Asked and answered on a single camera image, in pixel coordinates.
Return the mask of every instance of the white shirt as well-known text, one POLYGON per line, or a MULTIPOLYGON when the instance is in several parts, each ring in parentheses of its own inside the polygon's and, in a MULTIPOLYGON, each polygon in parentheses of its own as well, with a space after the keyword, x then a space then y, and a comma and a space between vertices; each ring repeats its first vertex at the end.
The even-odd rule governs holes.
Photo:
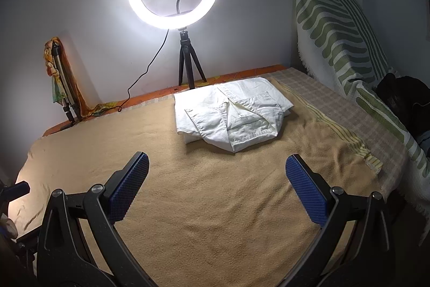
POLYGON ((267 79, 256 77, 175 94, 178 134, 238 152, 276 137, 293 104, 267 79))

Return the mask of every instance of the striped blanket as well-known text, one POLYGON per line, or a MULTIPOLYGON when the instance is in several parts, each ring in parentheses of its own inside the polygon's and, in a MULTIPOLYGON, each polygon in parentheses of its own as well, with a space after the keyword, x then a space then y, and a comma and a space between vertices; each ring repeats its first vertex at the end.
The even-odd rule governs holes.
POLYGON ((293 95, 300 103, 302 103, 313 115, 317 118, 317 120, 323 122, 328 125, 329 128, 346 144, 348 144, 351 149, 355 152, 355 154, 359 155, 364 159, 364 162, 372 169, 376 174, 378 174, 382 168, 382 162, 373 156, 367 146, 364 144, 364 141, 357 136, 353 131, 341 126, 336 123, 331 118, 327 117, 323 114, 319 109, 315 106, 304 100, 299 94, 297 94, 294 90, 289 88, 288 86, 280 83, 280 85, 288 91, 291 95, 293 95))
POLYGON ((400 189, 430 214, 430 162, 373 90, 393 69, 361 7, 355 0, 295 0, 295 5, 304 64, 316 79, 359 105, 403 143, 410 162, 400 189))

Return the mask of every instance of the bolt head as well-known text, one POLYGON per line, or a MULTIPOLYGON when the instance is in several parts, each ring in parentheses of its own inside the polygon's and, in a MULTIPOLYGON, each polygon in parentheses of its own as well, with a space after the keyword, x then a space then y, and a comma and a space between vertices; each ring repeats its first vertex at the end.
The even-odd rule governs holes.
POLYGON ((100 184, 96 184, 91 188, 91 192, 93 192, 94 194, 98 194, 102 190, 103 190, 103 185, 100 185, 100 184))
POLYGON ((379 192, 377 192, 377 191, 375 191, 375 192, 372 194, 372 197, 373 197, 375 200, 382 200, 382 195, 381 195, 379 192))
POLYGON ((61 191, 61 189, 55 189, 52 192, 52 197, 58 197, 63 193, 63 191, 61 191))
POLYGON ((343 195, 345 192, 343 188, 341 188, 340 186, 333 186, 332 191, 333 191, 333 194, 335 195, 343 195))

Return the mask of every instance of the black fabric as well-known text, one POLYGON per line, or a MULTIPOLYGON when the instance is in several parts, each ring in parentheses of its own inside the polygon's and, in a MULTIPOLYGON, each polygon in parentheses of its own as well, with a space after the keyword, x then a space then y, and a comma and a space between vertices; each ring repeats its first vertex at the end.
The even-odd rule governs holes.
POLYGON ((416 139, 430 130, 430 89, 419 79, 387 74, 376 94, 416 139))

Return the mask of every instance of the mattress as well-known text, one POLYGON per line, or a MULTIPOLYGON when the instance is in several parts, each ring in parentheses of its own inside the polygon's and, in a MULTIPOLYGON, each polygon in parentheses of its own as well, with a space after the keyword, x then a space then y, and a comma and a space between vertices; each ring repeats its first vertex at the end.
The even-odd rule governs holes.
MULTIPOLYGON (((9 207, 20 234, 40 225, 55 188, 85 192, 141 150, 150 172, 116 228, 157 284, 276 286, 319 230, 285 176, 287 156, 301 154, 331 186, 386 197, 406 155, 359 107, 306 75, 288 69, 263 76, 276 79, 295 106, 278 137, 237 154, 204 141, 185 145, 171 95, 38 140, 18 178, 32 190, 9 207), (362 139, 382 169, 370 169, 283 85, 362 139)), ((83 228, 96 262, 108 270, 83 228)))

